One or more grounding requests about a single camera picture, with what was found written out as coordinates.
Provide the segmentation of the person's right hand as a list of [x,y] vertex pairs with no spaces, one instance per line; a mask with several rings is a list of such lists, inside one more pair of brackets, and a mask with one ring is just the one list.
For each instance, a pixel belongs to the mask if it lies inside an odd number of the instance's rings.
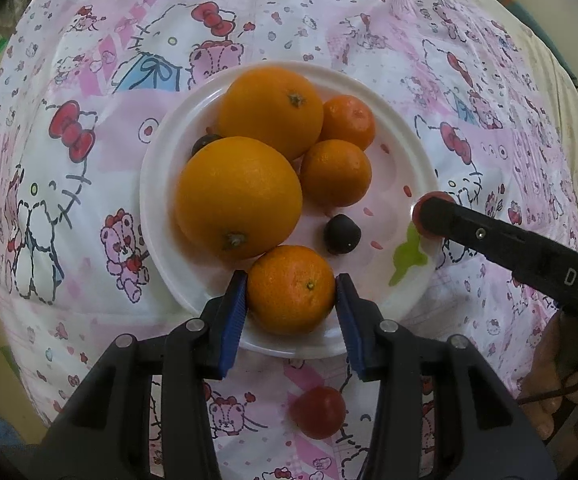
[[[543,337],[539,341],[533,356],[530,373],[525,376],[521,385],[520,399],[531,398],[539,394],[562,390],[578,384],[578,370],[567,370],[562,363],[564,352],[561,312],[556,313],[546,325]],[[566,400],[578,404],[578,390],[569,393]],[[522,411],[539,437],[548,439],[554,433],[554,414],[561,408],[563,396],[525,403]],[[573,434],[578,440],[578,421]]]

